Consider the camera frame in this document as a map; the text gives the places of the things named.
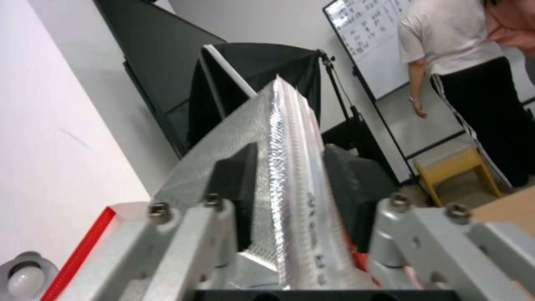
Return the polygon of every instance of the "hand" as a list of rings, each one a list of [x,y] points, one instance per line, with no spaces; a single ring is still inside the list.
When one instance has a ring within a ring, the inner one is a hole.
[[[422,108],[422,104],[419,102],[413,102],[412,108],[414,109],[414,113],[418,115],[418,117],[426,119],[427,113],[424,111],[424,108]]]

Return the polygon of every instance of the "white t-shirt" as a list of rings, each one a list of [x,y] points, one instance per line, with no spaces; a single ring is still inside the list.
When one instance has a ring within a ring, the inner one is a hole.
[[[427,73],[450,74],[502,56],[487,41],[481,0],[412,0],[398,25],[404,63],[425,57]]]

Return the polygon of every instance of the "hex bolt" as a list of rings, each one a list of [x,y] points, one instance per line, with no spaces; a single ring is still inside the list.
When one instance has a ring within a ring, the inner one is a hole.
[[[410,200],[409,198],[401,193],[394,193],[390,196],[390,206],[394,209],[394,211],[399,213],[404,213],[410,208]]]
[[[171,219],[169,205],[158,202],[149,207],[149,218],[157,224],[165,224]]]
[[[466,225],[470,223],[472,212],[467,206],[451,203],[446,206],[444,214],[454,223],[459,225]]]
[[[204,206],[214,208],[216,212],[223,211],[223,199],[217,193],[210,193],[206,196]]]

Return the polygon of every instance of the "reflective bubble wrap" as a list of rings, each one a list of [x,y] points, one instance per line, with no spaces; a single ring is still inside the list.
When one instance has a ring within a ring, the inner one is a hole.
[[[344,241],[314,113],[281,78],[199,142],[153,201],[180,210],[196,206],[213,164],[251,142],[258,143],[258,165],[253,244],[245,256],[276,267],[284,289],[373,288]]]

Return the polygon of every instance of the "whiteboard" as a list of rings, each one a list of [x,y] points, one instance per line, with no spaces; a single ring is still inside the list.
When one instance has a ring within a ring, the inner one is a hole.
[[[409,81],[401,62],[398,21],[411,0],[335,0],[325,14],[375,99]]]

